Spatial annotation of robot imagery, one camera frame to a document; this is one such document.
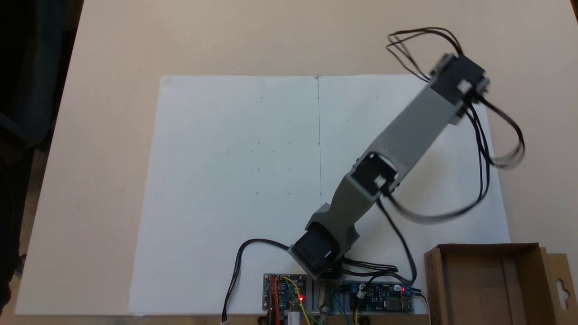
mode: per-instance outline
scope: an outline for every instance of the table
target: table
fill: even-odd
[[[568,254],[578,278],[578,26],[568,0],[86,0],[16,312],[126,315],[163,75],[405,73],[399,29],[442,25],[487,70],[528,153],[500,175],[513,242]],[[442,51],[412,46],[423,67]],[[496,151],[513,144],[491,120]]]

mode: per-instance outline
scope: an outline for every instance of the microcontroller board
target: microcontroller board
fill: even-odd
[[[286,276],[293,280],[299,287],[299,294],[290,282],[287,283],[282,277]],[[275,288],[277,292],[277,302],[279,309],[287,311],[301,311],[301,302],[304,302],[307,293],[307,275],[306,274],[263,274],[263,300],[262,309],[267,310],[275,304]]]
[[[413,312],[413,297],[411,287],[399,283],[370,283],[365,298],[357,298],[360,285],[365,282],[350,282],[350,308],[371,312]]]

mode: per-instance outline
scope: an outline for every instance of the box flap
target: box flap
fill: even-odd
[[[550,287],[553,288],[552,301],[557,311],[559,325],[578,324],[578,303],[576,302],[576,292],[572,283],[572,275],[566,254],[547,254],[548,266],[550,270]],[[562,309],[558,298],[557,281],[561,280],[563,288],[568,293],[566,299],[566,310]]]
[[[462,253],[468,255],[504,255],[538,250],[540,245],[538,243],[440,244],[437,247],[442,255]]]

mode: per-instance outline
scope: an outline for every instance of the blue circuit board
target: blue circuit board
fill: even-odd
[[[413,297],[411,287],[399,283],[373,282],[366,288],[365,298],[357,298],[360,285],[365,282],[350,282],[350,308],[372,312],[413,312]]]

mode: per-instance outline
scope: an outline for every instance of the robotic arm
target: robotic arm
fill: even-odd
[[[289,254],[317,280],[353,246],[359,220],[382,194],[392,193],[448,123],[455,124],[474,94],[490,80],[465,56],[445,54],[431,81],[369,145],[335,191],[309,220]]]

